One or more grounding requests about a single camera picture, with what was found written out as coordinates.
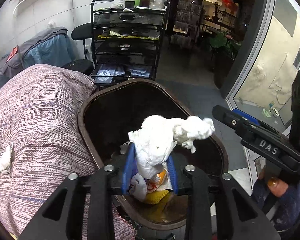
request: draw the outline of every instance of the glass door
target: glass door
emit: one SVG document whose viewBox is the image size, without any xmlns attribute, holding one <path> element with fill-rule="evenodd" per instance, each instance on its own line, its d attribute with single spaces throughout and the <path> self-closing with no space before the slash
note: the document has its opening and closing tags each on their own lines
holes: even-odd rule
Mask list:
<svg viewBox="0 0 300 240">
<path fill-rule="evenodd" d="M 229 106 L 269 124 L 284 135 L 292 119 L 291 85 L 300 70 L 300 6 L 295 0 L 275 0 L 262 46 L 227 97 Z M 251 184 L 264 158 L 245 149 Z"/>
</svg>

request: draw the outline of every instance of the black chair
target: black chair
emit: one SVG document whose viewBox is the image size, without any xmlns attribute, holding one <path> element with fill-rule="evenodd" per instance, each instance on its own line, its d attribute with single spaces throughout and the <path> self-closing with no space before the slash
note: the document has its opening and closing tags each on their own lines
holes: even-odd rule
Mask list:
<svg viewBox="0 0 300 240">
<path fill-rule="evenodd" d="M 86 23 L 83 25 L 80 25 L 76 28 L 71 33 L 71 38 L 74 41 L 80 41 L 83 40 L 83 49 L 84 49 L 84 58 L 85 59 L 78 59 L 71 61 L 63 66 L 63 68 L 74 70 L 74 71 L 79 71 L 87 76 L 89 76 L 94 67 L 93 63 L 91 60 L 87 59 L 87 51 L 86 51 L 86 42 L 85 39 L 91 39 L 91 23 Z"/>
</svg>

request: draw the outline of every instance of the silver bolt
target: silver bolt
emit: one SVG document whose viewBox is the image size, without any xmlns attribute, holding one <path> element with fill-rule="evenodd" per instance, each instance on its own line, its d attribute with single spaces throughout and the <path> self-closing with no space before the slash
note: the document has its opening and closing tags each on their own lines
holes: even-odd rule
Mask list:
<svg viewBox="0 0 300 240">
<path fill-rule="evenodd" d="M 195 167 L 193 165 L 187 165 L 185 169 L 186 171 L 195 171 Z"/>
<path fill-rule="evenodd" d="M 106 166 L 104 166 L 104 168 L 103 168 L 105 171 L 113 171 L 114 170 L 114 166 L 112 166 L 112 165 L 106 165 Z"/>
<path fill-rule="evenodd" d="M 70 174 L 68 175 L 68 179 L 70 179 L 70 180 L 77 179 L 77 177 L 78 177 L 78 174 L 76 174 L 76 173 L 70 173 Z"/>
<path fill-rule="evenodd" d="M 221 177 L 225 180 L 230 180 L 231 179 L 231 175 L 229 173 L 224 173 L 221 175 Z"/>
</svg>

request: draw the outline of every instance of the brown trash can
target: brown trash can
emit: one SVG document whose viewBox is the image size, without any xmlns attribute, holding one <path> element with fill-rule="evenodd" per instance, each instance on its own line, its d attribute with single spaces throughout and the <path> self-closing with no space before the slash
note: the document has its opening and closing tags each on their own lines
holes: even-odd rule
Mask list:
<svg viewBox="0 0 300 240">
<path fill-rule="evenodd" d="M 140 129 L 144 119 L 155 114 L 182 119 L 193 115 L 164 87 L 150 80 L 126 81 L 90 96 L 79 111 L 78 126 L 97 167 L 119 155 L 119 146 L 129 140 L 128 132 Z M 196 140 L 194 145 L 194 154 L 176 146 L 189 164 L 211 175 L 228 171 L 228 156 L 217 136 Z M 187 196 L 168 194 L 157 205 L 144 204 L 130 196 L 117 199 L 126 213 L 145 227 L 172 230 L 186 224 Z"/>
</svg>

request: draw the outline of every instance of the fingernail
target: fingernail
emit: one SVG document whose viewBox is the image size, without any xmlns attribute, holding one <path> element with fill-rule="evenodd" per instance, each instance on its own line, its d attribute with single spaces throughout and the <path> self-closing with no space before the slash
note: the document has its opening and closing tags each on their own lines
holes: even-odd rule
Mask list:
<svg viewBox="0 0 300 240">
<path fill-rule="evenodd" d="M 268 181 L 269 187 L 276 187 L 278 185 L 278 179 L 277 178 L 271 178 Z"/>
</svg>

